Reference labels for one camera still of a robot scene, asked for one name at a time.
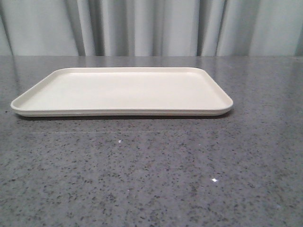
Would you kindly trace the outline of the cream rectangular plastic tray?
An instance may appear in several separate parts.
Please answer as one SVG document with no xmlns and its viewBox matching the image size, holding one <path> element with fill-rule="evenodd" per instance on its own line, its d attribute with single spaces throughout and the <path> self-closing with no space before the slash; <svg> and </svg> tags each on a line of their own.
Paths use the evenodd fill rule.
<svg viewBox="0 0 303 227">
<path fill-rule="evenodd" d="M 233 100 L 199 68 L 65 68 L 10 106 L 25 117 L 219 116 Z"/>
</svg>

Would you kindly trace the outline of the grey pleated curtain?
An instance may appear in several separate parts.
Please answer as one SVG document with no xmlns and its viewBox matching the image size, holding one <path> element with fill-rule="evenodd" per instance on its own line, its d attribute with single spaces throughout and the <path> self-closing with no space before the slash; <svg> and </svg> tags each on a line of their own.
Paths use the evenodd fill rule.
<svg viewBox="0 0 303 227">
<path fill-rule="evenodd" d="M 300 0 L 3 0 L 4 56 L 300 56 Z"/>
</svg>

